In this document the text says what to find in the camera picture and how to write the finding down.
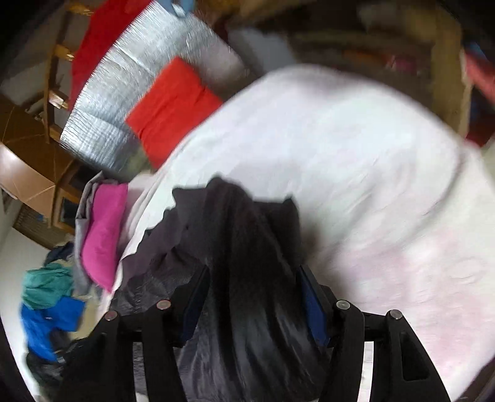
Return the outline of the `black puffer jacket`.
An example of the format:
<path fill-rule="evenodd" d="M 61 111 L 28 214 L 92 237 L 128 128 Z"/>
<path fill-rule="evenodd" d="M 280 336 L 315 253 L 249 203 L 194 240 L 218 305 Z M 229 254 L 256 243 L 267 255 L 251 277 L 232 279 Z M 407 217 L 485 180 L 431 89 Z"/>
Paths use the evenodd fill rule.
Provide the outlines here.
<path fill-rule="evenodd" d="M 211 285 L 194 336 L 175 353 L 190 401 L 313 401 L 325 372 L 303 291 L 298 210 L 252 199 L 214 178 L 176 188 L 174 206 L 123 260 L 112 299 L 123 315 L 146 311 L 207 268 Z"/>

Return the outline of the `blue jacket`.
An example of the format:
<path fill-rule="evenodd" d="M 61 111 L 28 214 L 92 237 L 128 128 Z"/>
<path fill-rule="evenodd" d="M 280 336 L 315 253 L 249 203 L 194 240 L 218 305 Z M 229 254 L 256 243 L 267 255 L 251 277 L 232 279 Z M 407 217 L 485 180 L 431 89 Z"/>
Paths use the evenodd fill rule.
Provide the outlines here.
<path fill-rule="evenodd" d="M 56 362 L 55 346 L 50 340 L 54 331 L 77 331 L 86 303 L 72 297 L 61 297 L 47 309 L 21 306 L 21 320 L 27 337 L 28 350 L 49 362 Z"/>

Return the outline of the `teal jacket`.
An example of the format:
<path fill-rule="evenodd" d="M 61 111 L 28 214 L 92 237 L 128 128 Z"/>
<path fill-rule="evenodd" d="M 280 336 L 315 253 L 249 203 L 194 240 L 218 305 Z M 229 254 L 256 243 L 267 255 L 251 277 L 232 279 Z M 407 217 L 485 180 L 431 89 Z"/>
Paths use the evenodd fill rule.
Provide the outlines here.
<path fill-rule="evenodd" d="M 52 262 L 24 274 L 22 301 L 32 310 L 44 310 L 70 297 L 74 290 L 72 268 Z"/>

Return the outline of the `magenta pillow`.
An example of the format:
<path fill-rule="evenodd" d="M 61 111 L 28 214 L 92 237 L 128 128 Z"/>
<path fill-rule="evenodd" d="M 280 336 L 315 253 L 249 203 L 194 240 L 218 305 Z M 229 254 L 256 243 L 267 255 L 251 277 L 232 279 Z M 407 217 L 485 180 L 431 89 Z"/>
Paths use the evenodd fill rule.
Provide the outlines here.
<path fill-rule="evenodd" d="M 127 201 L 126 184 L 102 183 L 95 192 L 89 228 L 81 250 L 86 274 L 111 291 L 118 266 L 118 240 Z"/>

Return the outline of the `white pink bed blanket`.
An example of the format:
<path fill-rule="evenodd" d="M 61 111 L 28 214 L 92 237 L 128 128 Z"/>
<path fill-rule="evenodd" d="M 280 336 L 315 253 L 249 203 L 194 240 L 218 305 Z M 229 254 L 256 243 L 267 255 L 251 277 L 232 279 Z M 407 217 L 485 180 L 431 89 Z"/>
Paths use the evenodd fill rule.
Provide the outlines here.
<path fill-rule="evenodd" d="M 257 199 L 293 197 L 317 280 L 365 311 L 402 311 L 450 397 L 477 397 L 494 356 L 494 183 L 479 150 L 385 85 L 277 70 L 138 184 L 124 254 L 173 205 L 173 188 L 217 175 Z"/>

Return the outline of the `silver foil insulation panel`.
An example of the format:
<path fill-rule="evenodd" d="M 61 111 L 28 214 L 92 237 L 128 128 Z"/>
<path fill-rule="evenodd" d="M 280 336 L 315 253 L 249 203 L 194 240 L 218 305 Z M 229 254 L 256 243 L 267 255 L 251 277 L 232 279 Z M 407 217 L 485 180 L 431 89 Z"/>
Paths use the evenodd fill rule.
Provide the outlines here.
<path fill-rule="evenodd" d="M 120 181 L 148 170 L 149 160 L 125 118 L 175 56 L 190 63 L 224 100 L 254 79 L 238 54 L 203 21 L 180 7 L 169 13 L 153 1 L 92 72 L 62 130 L 62 147 Z"/>

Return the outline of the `red cushion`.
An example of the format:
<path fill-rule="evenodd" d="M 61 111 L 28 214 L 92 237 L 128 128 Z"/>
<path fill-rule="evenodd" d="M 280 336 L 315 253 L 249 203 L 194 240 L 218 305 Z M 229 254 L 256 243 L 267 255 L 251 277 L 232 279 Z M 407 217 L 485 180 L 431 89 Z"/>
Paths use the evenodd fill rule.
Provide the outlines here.
<path fill-rule="evenodd" d="M 144 97 L 126 117 L 155 169 L 185 136 L 222 106 L 195 69 L 176 57 L 162 69 Z"/>

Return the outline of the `wooden side table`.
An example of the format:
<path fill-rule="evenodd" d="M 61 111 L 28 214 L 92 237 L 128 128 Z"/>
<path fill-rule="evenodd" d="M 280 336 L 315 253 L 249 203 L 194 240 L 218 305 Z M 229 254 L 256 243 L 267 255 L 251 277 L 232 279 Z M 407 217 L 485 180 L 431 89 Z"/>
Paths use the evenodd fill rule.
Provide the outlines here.
<path fill-rule="evenodd" d="M 421 1 L 366 2 L 357 7 L 357 19 L 361 31 L 291 34 L 296 58 L 387 85 L 466 136 L 472 86 L 458 21 L 443 7 Z"/>

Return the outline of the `red cloth on railing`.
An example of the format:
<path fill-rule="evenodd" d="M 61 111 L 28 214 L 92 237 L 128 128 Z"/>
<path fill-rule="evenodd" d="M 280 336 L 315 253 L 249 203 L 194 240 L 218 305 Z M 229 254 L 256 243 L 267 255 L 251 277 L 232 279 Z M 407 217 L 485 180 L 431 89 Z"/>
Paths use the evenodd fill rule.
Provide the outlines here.
<path fill-rule="evenodd" d="M 92 14 L 88 30 L 71 63 L 69 110 L 74 108 L 78 96 L 106 52 L 150 2 L 107 0 Z"/>

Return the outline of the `light blue cloth in basket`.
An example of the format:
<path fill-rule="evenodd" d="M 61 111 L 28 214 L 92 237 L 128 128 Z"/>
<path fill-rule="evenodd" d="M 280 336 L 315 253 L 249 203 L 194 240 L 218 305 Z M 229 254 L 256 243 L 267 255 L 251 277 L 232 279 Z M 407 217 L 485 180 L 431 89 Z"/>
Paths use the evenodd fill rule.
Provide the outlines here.
<path fill-rule="evenodd" d="M 158 0 L 158 3 L 165 11 L 177 18 L 192 13 L 196 6 L 195 0 Z"/>

